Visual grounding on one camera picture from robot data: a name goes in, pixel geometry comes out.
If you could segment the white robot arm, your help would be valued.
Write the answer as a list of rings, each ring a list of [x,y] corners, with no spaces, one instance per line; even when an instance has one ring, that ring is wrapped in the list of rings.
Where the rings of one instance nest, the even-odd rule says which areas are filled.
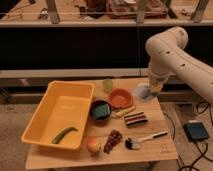
[[[182,27],[172,27],[150,37],[145,49],[148,65],[149,92],[159,93],[170,73],[174,73],[210,104],[213,104],[213,67],[184,51],[188,34]]]

